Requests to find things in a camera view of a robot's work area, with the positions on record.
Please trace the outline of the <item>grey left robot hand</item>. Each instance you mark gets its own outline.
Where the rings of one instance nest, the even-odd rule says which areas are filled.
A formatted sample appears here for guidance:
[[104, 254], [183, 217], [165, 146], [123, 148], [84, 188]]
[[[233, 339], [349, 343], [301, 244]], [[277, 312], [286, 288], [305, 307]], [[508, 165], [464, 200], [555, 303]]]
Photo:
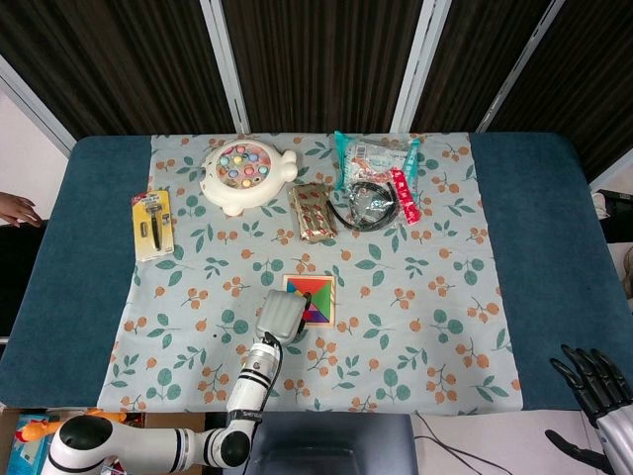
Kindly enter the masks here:
[[257, 336], [264, 338], [270, 333], [281, 345], [292, 342], [300, 332], [304, 311], [310, 307], [311, 302], [310, 293], [303, 295], [270, 290], [256, 319]]

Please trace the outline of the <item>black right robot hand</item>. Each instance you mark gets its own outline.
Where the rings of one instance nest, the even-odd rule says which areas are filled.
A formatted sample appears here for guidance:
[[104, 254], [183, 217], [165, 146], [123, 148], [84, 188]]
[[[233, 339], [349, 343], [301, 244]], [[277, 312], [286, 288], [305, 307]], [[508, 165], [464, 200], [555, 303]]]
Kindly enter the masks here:
[[593, 427], [602, 452], [581, 449], [551, 429], [546, 437], [569, 457], [604, 474], [632, 474], [632, 387], [619, 367], [603, 352], [563, 344], [573, 363], [557, 358], [550, 364], [563, 377]]

